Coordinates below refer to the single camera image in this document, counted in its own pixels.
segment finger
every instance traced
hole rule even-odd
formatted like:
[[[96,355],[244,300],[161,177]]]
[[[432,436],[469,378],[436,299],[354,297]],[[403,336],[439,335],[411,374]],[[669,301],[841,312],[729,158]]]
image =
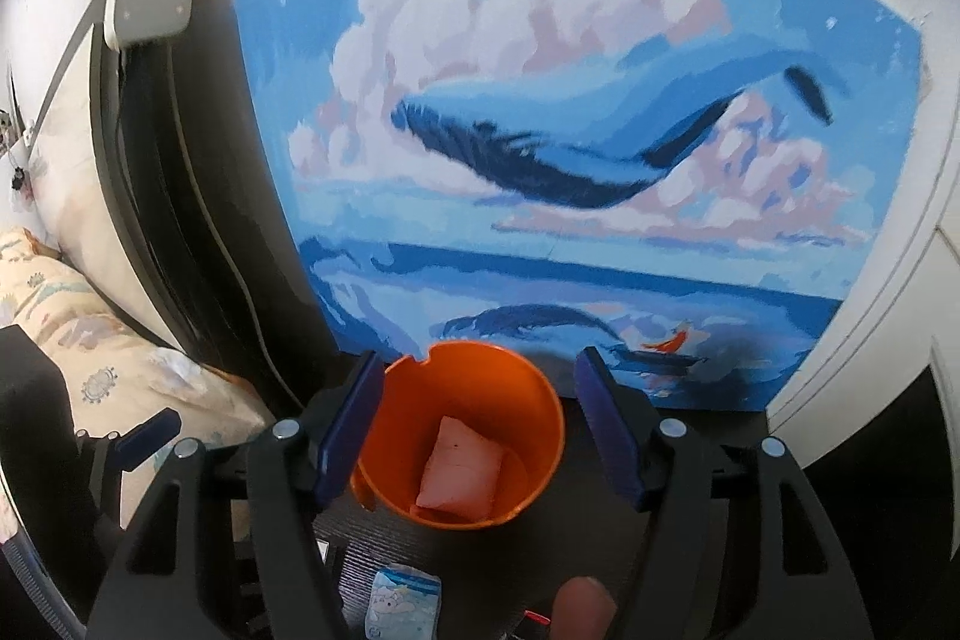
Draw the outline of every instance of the finger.
[[[603,640],[616,615],[616,603],[600,581],[574,578],[557,592],[550,640]]]

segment pillow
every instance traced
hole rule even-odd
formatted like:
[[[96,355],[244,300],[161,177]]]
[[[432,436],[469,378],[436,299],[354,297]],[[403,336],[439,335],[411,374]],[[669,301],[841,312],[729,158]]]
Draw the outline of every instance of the pillow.
[[[19,325],[59,367],[77,429],[91,437],[123,434],[169,407],[181,415],[181,437],[215,447],[244,442],[271,423],[241,381],[136,335],[80,272],[54,256],[25,229],[0,235],[0,327]],[[171,447],[123,475],[123,525]]]
[[[416,506],[452,513],[472,523],[486,521],[493,510],[501,461],[501,445],[445,415],[426,462]]]

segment snack package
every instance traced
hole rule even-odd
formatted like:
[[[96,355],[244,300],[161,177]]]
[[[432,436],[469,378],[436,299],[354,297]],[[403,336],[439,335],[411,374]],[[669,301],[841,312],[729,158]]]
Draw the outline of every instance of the snack package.
[[[439,617],[439,578],[400,564],[373,576],[364,619],[368,640],[434,640]]]

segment red object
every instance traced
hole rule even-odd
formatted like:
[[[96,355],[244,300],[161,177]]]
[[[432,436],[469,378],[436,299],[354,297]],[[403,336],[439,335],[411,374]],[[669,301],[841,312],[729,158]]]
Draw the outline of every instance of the red object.
[[[523,615],[525,618],[528,618],[531,621],[536,621],[538,624],[541,624],[544,627],[550,626],[550,619],[548,619],[546,616],[541,616],[539,613],[534,613],[533,610],[526,610]]]

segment mural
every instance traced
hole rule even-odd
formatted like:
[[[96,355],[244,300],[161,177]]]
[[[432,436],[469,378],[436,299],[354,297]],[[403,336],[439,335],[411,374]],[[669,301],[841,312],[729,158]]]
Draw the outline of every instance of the mural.
[[[596,345],[666,407],[761,410],[842,303],[909,143],[876,0],[235,0],[341,348]]]

